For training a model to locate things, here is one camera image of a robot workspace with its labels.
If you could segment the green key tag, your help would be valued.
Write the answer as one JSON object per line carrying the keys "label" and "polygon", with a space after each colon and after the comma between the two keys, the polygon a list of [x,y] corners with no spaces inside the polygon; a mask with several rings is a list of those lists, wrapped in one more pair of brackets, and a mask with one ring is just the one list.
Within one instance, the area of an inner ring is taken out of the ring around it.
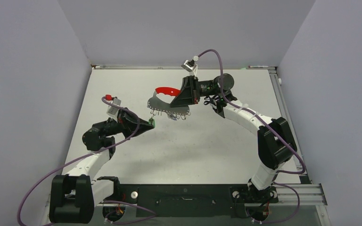
{"label": "green key tag", "polygon": [[154,119],[154,118],[150,118],[150,119],[149,119],[149,124],[154,128],[154,127],[156,126],[155,119]]}

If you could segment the red-handled metal key holder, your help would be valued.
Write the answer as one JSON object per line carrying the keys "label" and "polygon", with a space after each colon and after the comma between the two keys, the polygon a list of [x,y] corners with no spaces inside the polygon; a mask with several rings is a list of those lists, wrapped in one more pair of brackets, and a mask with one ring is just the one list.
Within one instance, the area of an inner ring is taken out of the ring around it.
{"label": "red-handled metal key holder", "polygon": [[148,99],[147,107],[151,109],[152,116],[162,115],[165,113],[175,114],[178,116],[178,119],[186,120],[186,117],[190,115],[190,110],[188,106],[185,107],[170,107],[170,103],[167,103],[160,99],[157,95],[164,94],[171,97],[176,97],[180,93],[179,89],[171,88],[171,87],[158,87],[155,88],[153,96]]}

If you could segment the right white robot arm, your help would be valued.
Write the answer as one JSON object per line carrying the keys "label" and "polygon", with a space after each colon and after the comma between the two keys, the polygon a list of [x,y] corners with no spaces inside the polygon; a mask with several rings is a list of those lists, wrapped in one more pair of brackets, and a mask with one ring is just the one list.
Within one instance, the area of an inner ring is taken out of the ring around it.
{"label": "right white robot arm", "polygon": [[194,75],[184,77],[180,89],[169,92],[173,97],[170,109],[185,114],[189,106],[204,98],[204,104],[227,120],[233,121],[257,136],[260,164],[248,182],[248,197],[258,202],[266,196],[266,188],[274,184],[283,165],[296,154],[295,141],[289,123],[283,117],[277,119],[260,114],[242,104],[231,89],[235,84],[229,73],[212,80],[199,81]]}

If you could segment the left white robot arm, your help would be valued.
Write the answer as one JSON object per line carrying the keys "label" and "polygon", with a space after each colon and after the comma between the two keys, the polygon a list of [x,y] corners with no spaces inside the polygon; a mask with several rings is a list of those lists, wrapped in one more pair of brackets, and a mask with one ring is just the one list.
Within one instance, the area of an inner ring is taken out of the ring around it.
{"label": "left white robot arm", "polygon": [[155,128],[155,120],[145,121],[130,114],[125,108],[110,114],[105,121],[95,123],[82,136],[82,142],[90,152],[64,175],[57,175],[51,183],[49,220],[51,223],[87,224],[91,221],[95,206],[105,198],[109,202],[120,200],[122,190],[115,184],[117,177],[108,183],[94,182],[100,169],[115,153],[115,135],[136,137]]}

